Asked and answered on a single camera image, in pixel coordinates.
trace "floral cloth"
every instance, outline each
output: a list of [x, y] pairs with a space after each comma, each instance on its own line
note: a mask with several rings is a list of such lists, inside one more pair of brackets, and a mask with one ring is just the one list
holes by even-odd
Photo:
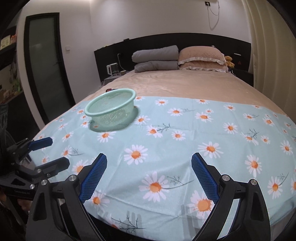
[[85, 207], [115, 228], [158, 241], [192, 240], [214, 207], [191, 168], [196, 152], [236, 181], [255, 178], [271, 224], [295, 205], [296, 125], [285, 115], [256, 105], [138, 96], [134, 122], [105, 132], [84, 114], [87, 103], [43, 129], [36, 139], [52, 137], [53, 145], [30, 156], [36, 165], [67, 157], [68, 170], [50, 180], [61, 181], [104, 153], [107, 169]]

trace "beige curtain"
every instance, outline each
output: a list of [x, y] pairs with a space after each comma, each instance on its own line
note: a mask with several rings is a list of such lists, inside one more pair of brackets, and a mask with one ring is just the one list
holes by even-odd
[[296, 39], [267, 0], [242, 0], [249, 20], [254, 87], [296, 122]]

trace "black headboard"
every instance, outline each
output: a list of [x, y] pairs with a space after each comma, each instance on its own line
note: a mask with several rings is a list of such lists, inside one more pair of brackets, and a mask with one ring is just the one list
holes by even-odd
[[143, 49], [163, 48], [177, 45], [179, 51], [190, 46], [212, 46], [214, 45], [224, 55], [240, 54], [245, 60], [244, 70], [248, 71], [251, 56], [251, 44], [238, 39], [228, 38], [212, 34], [175, 33], [157, 34], [136, 39], [128, 39], [110, 46], [100, 48], [94, 52], [101, 81], [108, 78], [106, 66], [118, 63], [117, 54], [121, 66], [131, 71], [136, 63], [131, 59], [133, 53]]

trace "basket rim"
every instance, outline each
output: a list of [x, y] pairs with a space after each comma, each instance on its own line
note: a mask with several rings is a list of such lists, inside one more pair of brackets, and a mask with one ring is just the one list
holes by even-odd
[[[96, 113], [92, 113], [92, 112], [89, 112], [89, 109], [90, 107], [95, 103], [97, 102], [98, 100], [102, 99], [102, 98], [105, 98], [109, 95], [113, 95], [115, 93], [123, 93], [123, 92], [129, 92], [132, 94], [131, 98], [129, 98], [126, 102], [120, 104], [119, 106], [116, 106], [110, 110], [105, 110], [105, 111], [101, 111], [101, 112], [96, 112]], [[133, 90], [133, 89], [128, 89], [128, 88], [125, 88], [125, 89], [117, 89], [117, 90], [112, 90], [112, 91], [109, 91], [109, 92], [106, 92], [104, 94], [101, 94], [99, 95], [98, 97], [94, 98], [93, 100], [91, 100], [85, 107], [84, 109], [84, 113], [85, 115], [87, 116], [90, 116], [90, 117], [95, 117], [95, 116], [100, 116], [100, 115], [105, 115], [105, 114], [109, 114], [113, 111], [116, 111], [116, 110], [119, 110], [121, 109], [122, 107], [128, 105], [129, 103], [131, 103], [134, 99], [136, 98], [136, 92]]]

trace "blue gripper pad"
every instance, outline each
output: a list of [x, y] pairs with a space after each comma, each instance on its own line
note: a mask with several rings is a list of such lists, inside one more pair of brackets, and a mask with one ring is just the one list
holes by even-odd
[[94, 160], [92, 165], [85, 166], [83, 169], [87, 167], [90, 167], [91, 170], [81, 184], [79, 199], [82, 203], [84, 203], [86, 200], [91, 199], [99, 181], [101, 180], [102, 175], [107, 168], [107, 157], [104, 154], [100, 154]]
[[219, 200], [218, 185], [197, 153], [191, 158], [191, 166], [207, 198], [217, 204]]
[[40, 140], [32, 141], [28, 146], [28, 150], [29, 151], [39, 150], [41, 148], [51, 146], [52, 143], [53, 143], [53, 141], [50, 137], [46, 137], [46, 138], [43, 138]]

